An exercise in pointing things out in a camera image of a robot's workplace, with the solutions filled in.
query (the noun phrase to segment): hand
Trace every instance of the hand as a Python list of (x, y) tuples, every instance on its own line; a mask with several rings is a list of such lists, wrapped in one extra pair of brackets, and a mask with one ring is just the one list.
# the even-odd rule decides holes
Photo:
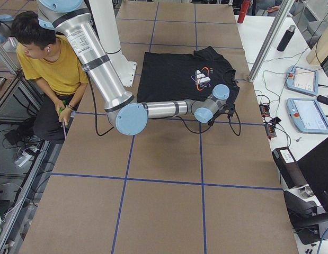
[(59, 122), (62, 122), (64, 120), (65, 126), (67, 126), (70, 120), (70, 113), (71, 110), (66, 107), (59, 115)]
[(268, 8), (267, 12), (271, 13), (271, 12), (276, 12), (280, 9), (280, 6), (276, 5), (274, 7)]
[(66, 107), (65, 107), (63, 101), (60, 100), (60, 99), (56, 99), (53, 103), (54, 103), (54, 105), (56, 107), (56, 112), (57, 112), (57, 114), (59, 116), (60, 115), (59, 114), (60, 109), (62, 108), (64, 110)]

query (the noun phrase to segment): blue cable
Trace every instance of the blue cable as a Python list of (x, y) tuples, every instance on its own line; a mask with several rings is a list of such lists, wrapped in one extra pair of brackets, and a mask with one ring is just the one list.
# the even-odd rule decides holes
[(319, 254), (319, 251), (320, 251), (320, 249), (321, 249), (322, 242), (323, 242), (323, 240), (324, 240), (324, 236), (325, 236), (325, 234), (326, 234), (327, 232), (328, 232), (328, 228), (325, 230), (325, 232), (323, 233), (323, 235), (322, 235), (322, 237), (321, 237), (321, 241), (320, 241), (319, 246), (318, 246), (317, 254)]

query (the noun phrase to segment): tablet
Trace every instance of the tablet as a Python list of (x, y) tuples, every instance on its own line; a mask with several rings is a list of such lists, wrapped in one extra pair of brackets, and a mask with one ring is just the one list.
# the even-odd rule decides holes
[(318, 71), (291, 66), (286, 74), (286, 86), (290, 90), (315, 96), (318, 94)]
[(328, 133), (328, 120), (315, 99), (289, 98), (287, 108), (302, 133)]

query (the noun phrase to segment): red bottle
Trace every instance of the red bottle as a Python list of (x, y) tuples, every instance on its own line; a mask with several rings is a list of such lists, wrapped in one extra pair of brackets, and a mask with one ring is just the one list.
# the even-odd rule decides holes
[(247, 14), (247, 10), (250, 7), (250, 0), (244, 0), (242, 4), (242, 8), (240, 9), (238, 23), (243, 23), (245, 15)]

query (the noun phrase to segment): white table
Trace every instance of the white table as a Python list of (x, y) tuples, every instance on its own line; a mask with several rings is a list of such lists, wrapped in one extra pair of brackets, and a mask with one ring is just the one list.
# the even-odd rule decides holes
[[(245, 50), (245, 56), (247, 59), (247, 63), (249, 64), (249, 69), (252, 68), (252, 64), (254, 63), (263, 41), (270, 29), (270, 26), (273, 22), (274, 17), (266, 17), (266, 16), (246, 16), (244, 22), (242, 24), (237, 24), (238, 30), (242, 39), (243, 48)], [(254, 88), (256, 89), (256, 94), (263, 94), (267, 96), (271, 101), (277, 100), (278, 97), (268, 91), (266, 87), (280, 95), (280, 105), (278, 107), (278, 102), (273, 102), (270, 105), (270, 113), (273, 117), (277, 116), (281, 119), (280, 124), (285, 129), (286, 133), (291, 137), (291, 145), (289, 149), (293, 153), (296, 160), (299, 160), (302, 156), (307, 154), (312, 148), (321, 143), (324, 139), (328, 137), (326, 134), (305, 134), (297, 131), (296, 127), (292, 123), (290, 119), (287, 107), (286, 100), (287, 98), (295, 97), (295, 98), (315, 98), (312, 96), (308, 96), (302, 93), (298, 93), (295, 91), (288, 90), (286, 87), (283, 88), (285, 83), (286, 74), (274, 74), (268, 71), (273, 71), (277, 73), (287, 72), (288, 68), (293, 65), (297, 65), (300, 67), (304, 67), (307, 69), (320, 69), (319, 65), (309, 65), (306, 61), (306, 56), (310, 52), (303, 36), (300, 31), (296, 29), (294, 36), (291, 38), (289, 44), (287, 45), (284, 52), (279, 52), (277, 50), (277, 46), (284, 34), (284, 32), (290, 27), (290, 25), (295, 24), (292, 18), (288, 17), (284, 21), (281, 30), (277, 34), (272, 47), (266, 57), (265, 60), (270, 60), (273, 58), (283, 58), (283, 57), (292, 57), (296, 54), (299, 54), (305, 51), (303, 54), (299, 54), (294, 56), (293, 58), (286, 59), (278, 59), (264, 62), (261, 70), (259, 71), (256, 79), (254, 80)], [(323, 70), (319, 70), (319, 79), (318, 83), (322, 85), (328, 86), (328, 78)], [(328, 95), (328, 88), (319, 87), (318, 94), (323, 96)], [(259, 96), (257, 97), (258, 102), (267, 102), (267, 99)], [(321, 107), (325, 113), (328, 115), (328, 106), (321, 104)], [(277, 137), (271, 139), (270, 147), (271, 151), (278, 147), (287, 146), (287, 138), (284, 133), (279, 130), (276, 130)], [(293, 189), (290, 190), (293, 194), (298, 195), (299, 190)], [(311, 200), (315, 200), (317, 204), (319, 204), (316, 198), (311, 198)], [(295, 239), (297, 242), (297, 247), (299, 253), (303, 254), (307, 249), (313, 249), (312, 254), (317, 252), (317, 246), (312, 247), (310, 244), (303, 245), (295, 234)], [(324, 241), (321, 246), (320, 254), (328, 254), (328, 241)]]

